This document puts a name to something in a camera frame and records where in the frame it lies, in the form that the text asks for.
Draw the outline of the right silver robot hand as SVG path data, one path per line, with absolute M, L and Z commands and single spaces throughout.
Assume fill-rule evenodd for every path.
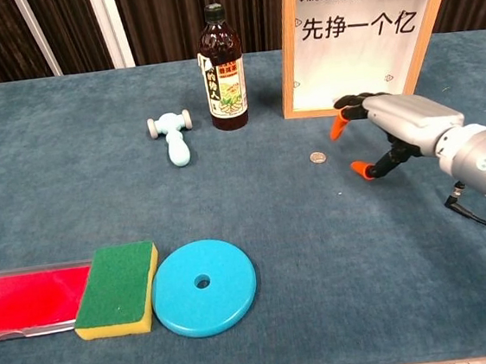
M 450 129 L 464 126 L 464 115 L 419 95 L 359 93 L 338 99 L 329 137 L 337 140 L 350 121 L 367 119 L 385 132 L 391 148 L 377 163 L 352 162 L 363 179 L 390 173 L 410 157 L 436 155 L 436 146 Z

